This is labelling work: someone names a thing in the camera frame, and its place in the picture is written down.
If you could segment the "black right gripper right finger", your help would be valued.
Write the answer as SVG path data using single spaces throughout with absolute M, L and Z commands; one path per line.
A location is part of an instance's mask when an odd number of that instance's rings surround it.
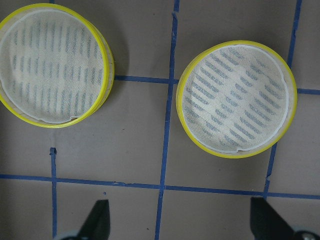
M 250 230 L 256 240 L 300 239 L 263 197 L 252 197 L 250 200 Z

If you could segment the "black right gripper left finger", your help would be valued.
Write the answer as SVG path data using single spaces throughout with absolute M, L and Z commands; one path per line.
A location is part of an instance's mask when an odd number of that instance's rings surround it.
M 108 240 L 111 232 L 109 201 L 97 200 L 80 228 L 80 240 Z

